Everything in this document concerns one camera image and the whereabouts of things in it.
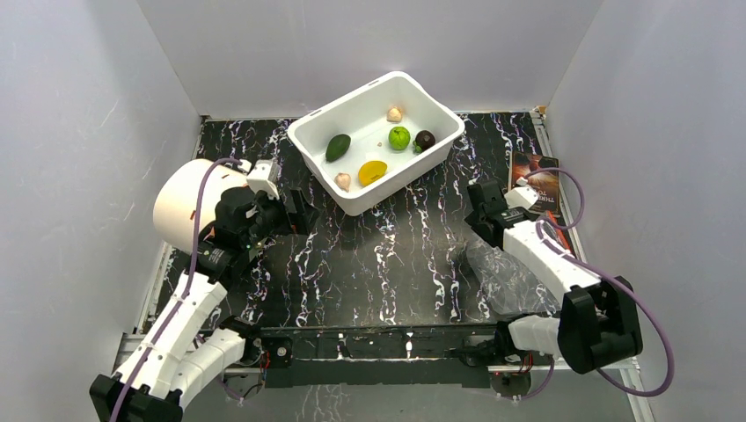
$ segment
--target white wall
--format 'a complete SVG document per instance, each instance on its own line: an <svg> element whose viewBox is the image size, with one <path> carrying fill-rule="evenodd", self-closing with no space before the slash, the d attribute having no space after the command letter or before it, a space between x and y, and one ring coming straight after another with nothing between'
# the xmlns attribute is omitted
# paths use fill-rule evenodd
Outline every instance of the white wall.
<svg viewBox="0 0 746 422"><path fill-rule="evenodd" d="M590 261L671 336L663 422L746 412L746 4L715 3L607 0L547 112L553 152L585 182ZM665 365L645 327L652 388Z"/></svg>
<svg viewBox="0 0 746 422"><path fill-rule="evenodd" d="M0 3L0 419L85 421L199 117L135 0Z"/></svg>
<svg viewBox="0 0 746 422"><path fill-rule="evenodd" d="M454 110L545 105L601 0L138 0L203 115L300 116L390 70Z"/></svg>

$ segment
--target clear plastic bag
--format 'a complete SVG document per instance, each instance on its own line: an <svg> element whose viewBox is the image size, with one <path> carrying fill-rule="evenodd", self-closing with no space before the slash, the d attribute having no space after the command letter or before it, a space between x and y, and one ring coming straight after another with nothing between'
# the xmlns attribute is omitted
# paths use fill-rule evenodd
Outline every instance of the clear plastic bag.
<svg viewBox="0 0 746 422"><path fill-rule="evenodd" d="M545 226L547 234L555 237ZM466 259L477 274L482 292L493 310L501 315L560 310L560 304L518 258L493 248L479 236L466 245Z"/></svg>

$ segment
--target marble tabletop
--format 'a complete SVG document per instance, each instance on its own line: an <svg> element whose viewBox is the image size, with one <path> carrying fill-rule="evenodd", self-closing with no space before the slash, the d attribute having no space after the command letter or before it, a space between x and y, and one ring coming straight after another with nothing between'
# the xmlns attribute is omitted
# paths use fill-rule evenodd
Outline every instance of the marble tabletop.
<svg viewBox="0 0 746 422"><path fill-rule="evenodd" d="M471 211L466 187L489 179L506 186L512 150L542 151L528 113L460 117L466 130L446 162L355 217L345 215L306 168L287 136L293 120L206 121L198 157L272 158L281 167L280 190L300 188L320 217L308 237L268 242L259 263L232 288L205 328L214 329L228 315L262 327L497 321L490 292L480 288L466 261L465 248L473 239L464 223ZM157 313L187 261L185 253L172 253ZM531 293L545 294L543 289Z"/></svg>

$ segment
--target white plastic bin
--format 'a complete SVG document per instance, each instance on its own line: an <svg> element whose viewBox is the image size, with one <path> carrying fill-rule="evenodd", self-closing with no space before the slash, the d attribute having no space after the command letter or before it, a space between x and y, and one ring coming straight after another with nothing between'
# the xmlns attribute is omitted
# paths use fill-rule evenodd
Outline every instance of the white plastic bin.
<svg viewBox="0 0 746 422"><path fill-rule="evenodd" d="M386 120L394 106L403 111L400 123ZM406 127L412 136L402 151L389 145L389 131L395 126ZM415 154L414 137L423 129L432 132L437 143ZM293 122L288 136L345 213L358 215L445 161L453 140L463 132L464 122L430 97L411 76L391 72ZM350 136L349 150L342 158L328 163L326 145L338 134ZM386 174L363 187L357 172L373 160L388 164ZM334 183L340 172L348 173L352 179L349 192Z"/></svg>

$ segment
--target white roll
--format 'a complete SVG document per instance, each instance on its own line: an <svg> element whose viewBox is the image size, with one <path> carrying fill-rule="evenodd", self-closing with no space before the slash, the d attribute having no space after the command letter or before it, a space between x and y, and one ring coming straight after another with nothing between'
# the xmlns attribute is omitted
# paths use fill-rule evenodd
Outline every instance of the white roll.
<svg viewBox="0 0 746 422"><path fill-rule="evenodd" d="M161 237L186 253L192 251L194 213L200 183L213 162L205 159L190 161L181 166L165 182L153 207L153 225ZM244 186L246 177L238 171L217 166L208 178L202 196L200 230L215 220L215 205L227 189Z"/></svg>

